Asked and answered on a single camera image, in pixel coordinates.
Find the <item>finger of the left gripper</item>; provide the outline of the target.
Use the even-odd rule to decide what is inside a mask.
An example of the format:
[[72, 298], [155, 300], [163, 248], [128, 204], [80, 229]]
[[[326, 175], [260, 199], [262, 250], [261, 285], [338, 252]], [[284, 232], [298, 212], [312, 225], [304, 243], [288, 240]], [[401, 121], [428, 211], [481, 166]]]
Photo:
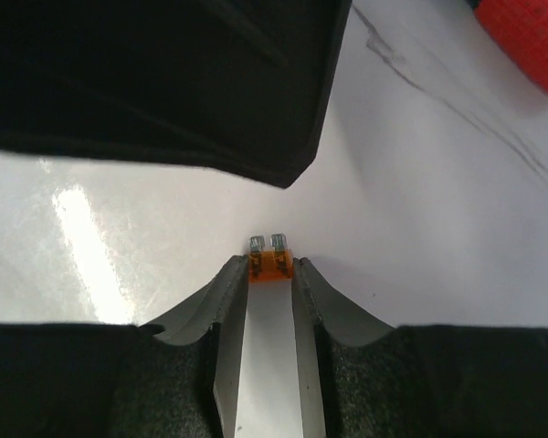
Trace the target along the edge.
[[289, 187], [319, 149], [350, 7], [0, 1], [0, 151]]

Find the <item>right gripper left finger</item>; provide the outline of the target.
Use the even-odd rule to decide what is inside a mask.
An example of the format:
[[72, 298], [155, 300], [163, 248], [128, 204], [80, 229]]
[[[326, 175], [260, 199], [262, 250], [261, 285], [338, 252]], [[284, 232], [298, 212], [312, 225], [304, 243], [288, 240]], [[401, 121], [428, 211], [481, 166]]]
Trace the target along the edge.
[[0, 323], [0, 437], [231, 437], [248, 259], [136, 325]]

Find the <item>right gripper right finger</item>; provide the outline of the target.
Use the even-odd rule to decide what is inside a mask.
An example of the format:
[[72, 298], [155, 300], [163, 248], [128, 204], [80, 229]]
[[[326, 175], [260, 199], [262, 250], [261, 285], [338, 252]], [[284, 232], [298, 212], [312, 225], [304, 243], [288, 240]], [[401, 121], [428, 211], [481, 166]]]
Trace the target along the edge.
[[548, 437], [548, 328], [394, 328], [314, 264], [291, 283], [307, 437]]

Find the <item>orange blade fuse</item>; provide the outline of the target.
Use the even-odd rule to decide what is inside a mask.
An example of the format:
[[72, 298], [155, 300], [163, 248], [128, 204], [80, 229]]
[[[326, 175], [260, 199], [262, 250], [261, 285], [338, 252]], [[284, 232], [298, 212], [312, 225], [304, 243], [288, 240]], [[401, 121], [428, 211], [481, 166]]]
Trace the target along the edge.
[[250, 284], [293, 278], [293, 255], [284, 234], [272, 235], [269, 245], [263, 235], [251, 236], [248, 260]]

